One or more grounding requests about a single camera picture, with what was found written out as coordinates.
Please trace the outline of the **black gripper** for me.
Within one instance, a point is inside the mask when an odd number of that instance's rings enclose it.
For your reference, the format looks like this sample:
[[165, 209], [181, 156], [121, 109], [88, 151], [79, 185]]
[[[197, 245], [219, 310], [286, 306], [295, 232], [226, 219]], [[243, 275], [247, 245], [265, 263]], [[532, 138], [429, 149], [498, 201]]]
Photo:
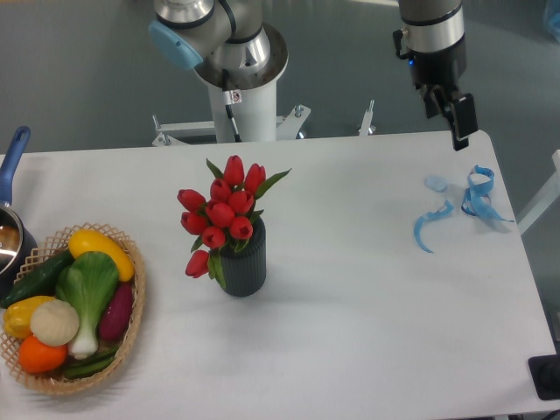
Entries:
[[450, 106], [450, 91], [458, 89], [459, 77], [466, 70], [466, 42], [462, 36], [456, 43], [436, 52], [403, 49], [405, 30], [393, 32], [395, 55], [409, 64], [416, 90], [423, 87], [423, 103], [427, 118], [451, 115], [452, 146], [461, 151], [469, 145], [469, 136], [478, 130], [474, 97], [467, 93]]

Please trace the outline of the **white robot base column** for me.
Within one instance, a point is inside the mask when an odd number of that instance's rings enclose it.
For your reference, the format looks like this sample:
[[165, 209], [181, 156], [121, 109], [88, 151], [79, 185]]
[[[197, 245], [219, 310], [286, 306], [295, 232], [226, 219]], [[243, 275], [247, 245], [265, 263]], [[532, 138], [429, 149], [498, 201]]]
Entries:
[[[226, 95], [221, 88], [207, 86], [218, 144], [234, 143], [235, 133], [226, 109]], [[272, 142], [277, 139], [277, 83], [241, 90], [240, 101], [231, 109], [243, 142]]]

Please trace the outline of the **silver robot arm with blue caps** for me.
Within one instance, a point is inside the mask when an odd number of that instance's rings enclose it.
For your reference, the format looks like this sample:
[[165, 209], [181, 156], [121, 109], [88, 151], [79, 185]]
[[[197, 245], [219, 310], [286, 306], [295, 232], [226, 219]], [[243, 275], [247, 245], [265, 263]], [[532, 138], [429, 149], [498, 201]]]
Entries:
[[226, 90], [276, 81], [288, 63], [283, 36], [263, 22], [261, 1], [156, 1], [155, 47], [176, 67]]

